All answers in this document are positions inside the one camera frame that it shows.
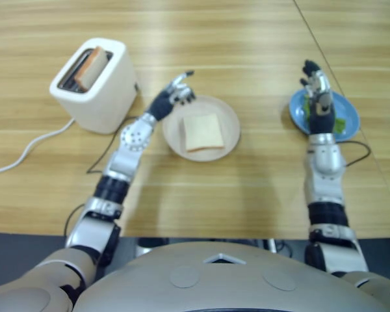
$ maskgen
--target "wooden table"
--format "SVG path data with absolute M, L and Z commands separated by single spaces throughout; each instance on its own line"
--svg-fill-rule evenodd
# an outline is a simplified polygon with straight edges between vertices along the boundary
M 69 120 L 49 95 L 49 83 L 81 43 L 97 36 L 130 50 L 142 89 L 130 115 L 143 112 L 175 75 L 194 69 L 195 91 L 226 101 L 242 126 L 236 150 L 211 163 L 175 155 L 158 127 L 119 221 L 124 235 L 307 237 L 306 137 L 286 105 L 300 87 L 306 58 L 341 89 L 291 0 L 0 0 L 0 167 L 31 139 Z M 364 81 L 351 77 L 346 91 L 358 94 Z M 357 107 L 368 118 L 382 113 L 374 105 Z M 388 146 L 386 125 L 377 126 Z M 355 139 L 367 142 L 366 133 Z M 99 177 L 85 171 L 109 140 L 74 125 L 0 174 L 0 232 L 60 235 L 69 212 L 94 191 Z M 343 146 L 348 160 L 362 153 Z M 344 177 L 350 223 L 360 237 L 390 237 L 390 190 L 378 161 L 369 157 Z

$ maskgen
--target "floor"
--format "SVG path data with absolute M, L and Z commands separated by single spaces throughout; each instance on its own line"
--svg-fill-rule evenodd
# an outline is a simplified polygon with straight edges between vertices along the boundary
M 170 239 L 170 243 L 190 239 Z M 110 266 L 100 270 L 97 278 L 121 268 L 135 258 L 136 239 L 122 237 Z M 251 244 L 251 240 L 231 240 Z M 305 240 L 286 240 L 292 248 L 292 257 L 304 261 Z M 371 272 L 390 278 L 390 239 L 360 240 L 361 248 Z M 55 250 L 64 245 L 63 237 L 0 234 L 0 285 L 20 277 Z M 287 251 L 280 254 L 287 256 Z

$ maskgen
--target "robotic hand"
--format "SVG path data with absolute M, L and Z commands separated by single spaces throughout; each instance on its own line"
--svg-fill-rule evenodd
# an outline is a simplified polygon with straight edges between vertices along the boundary
M 335 143 L 335 109 L 330 83 L 315 62 L 305 61 L 309 95 L 309 145 L 305 161 L 305 196 L 311 228 L 306 263 L 327 272 L 367 271 L 356 234 L 348 227 L 341 179 L 345 160 Z
M 311 134 L 332 133 L 335 125 L 335 108 L 331 86 L 319 65 L 305 61 L 302 68 L 308 80 L 300 79 L 309 96 L 309 129 Z

